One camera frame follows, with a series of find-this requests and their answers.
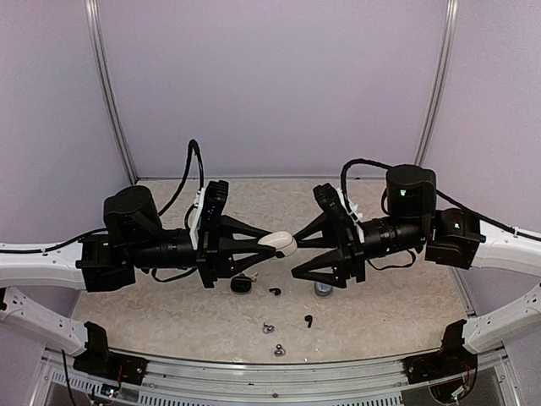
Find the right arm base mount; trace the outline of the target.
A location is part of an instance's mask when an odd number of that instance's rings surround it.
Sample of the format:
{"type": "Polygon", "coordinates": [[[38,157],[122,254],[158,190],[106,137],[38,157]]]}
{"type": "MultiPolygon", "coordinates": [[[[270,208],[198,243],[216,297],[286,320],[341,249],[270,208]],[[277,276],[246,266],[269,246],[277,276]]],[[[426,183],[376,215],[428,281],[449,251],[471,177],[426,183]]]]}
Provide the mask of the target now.
{"type": "Polygon", "coordinates": [[[402,363],[409,384],[434,381],[476,370],[478,356],[464,347],[464,319],[446,327],[441,346],[433,352],[406,357],[402,363]]]}

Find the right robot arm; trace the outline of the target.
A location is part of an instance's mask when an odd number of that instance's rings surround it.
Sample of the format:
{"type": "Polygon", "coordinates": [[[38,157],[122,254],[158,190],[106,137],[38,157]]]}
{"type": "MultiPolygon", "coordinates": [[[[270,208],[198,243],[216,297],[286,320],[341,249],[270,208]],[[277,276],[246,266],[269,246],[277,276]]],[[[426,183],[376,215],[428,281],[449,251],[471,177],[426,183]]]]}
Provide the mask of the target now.
{"type": "Polygon", "coordinates": [[[322,212],[294,238],[300,248],[324,252],[294,267],[292,276],[297,279],[345,288],[351,278],[365,280],[365,267],[373,259],[403,251],[455,268],[540,274],[539,234],[506,226],[453,200],[437,190],[436,174],[430,169],[358,158],[342,167],[340,182],[339,188],[314,188],[322,212]],[[354,165],[385,170],[384,217],[364,221],[349,200],[347,172],[354,165]]]}

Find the white earbud charging case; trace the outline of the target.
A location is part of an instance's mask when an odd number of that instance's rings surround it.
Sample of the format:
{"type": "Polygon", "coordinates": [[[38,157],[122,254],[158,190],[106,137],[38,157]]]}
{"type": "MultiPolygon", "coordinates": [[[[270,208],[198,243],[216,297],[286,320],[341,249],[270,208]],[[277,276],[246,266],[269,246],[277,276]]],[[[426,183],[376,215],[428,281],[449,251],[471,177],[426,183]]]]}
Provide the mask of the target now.
{"type": "Polygon", "coordinates": [[[293,255],[298,248],[296,239],[286,231],[267,234],[258,240],[258,244],[273,247],[278,259],[293,255]]]}

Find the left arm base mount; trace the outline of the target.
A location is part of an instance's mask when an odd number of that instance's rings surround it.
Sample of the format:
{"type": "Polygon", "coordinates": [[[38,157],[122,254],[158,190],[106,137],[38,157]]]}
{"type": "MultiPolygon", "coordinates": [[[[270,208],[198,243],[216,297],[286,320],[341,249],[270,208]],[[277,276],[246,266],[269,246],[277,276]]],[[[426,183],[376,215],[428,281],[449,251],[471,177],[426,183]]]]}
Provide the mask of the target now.
{"type": "Polygon", "coordinates": [[[108,346],[107,332],[103,327],[91,321],[85,322],[84,326],[87,332],[85,351],[74,357],[73,368],[119,384],[141,386],[148,360],[111,351],[108,346]]]}

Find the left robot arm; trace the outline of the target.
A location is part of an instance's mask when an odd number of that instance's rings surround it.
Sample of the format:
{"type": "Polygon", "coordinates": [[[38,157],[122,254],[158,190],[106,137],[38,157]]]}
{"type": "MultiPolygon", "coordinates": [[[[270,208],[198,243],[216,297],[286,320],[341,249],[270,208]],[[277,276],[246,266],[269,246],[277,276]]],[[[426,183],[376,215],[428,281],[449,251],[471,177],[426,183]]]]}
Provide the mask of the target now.
{"type": "Polygon", "coordinates": [[[131,186],[104,202],[105,229],[50,246],[2,244],[1,321],[37,334],[55,348],[83,358],[100,376],[118,368],[105,329],[69,319],[36,303],[22,287],[113,292],[135,282],[136,270],[198,272],[207,288],[275,256],[268,232],[223,215],[226,182],[201,189],[190,229],[163,227],[151,191],[131,186]]]}

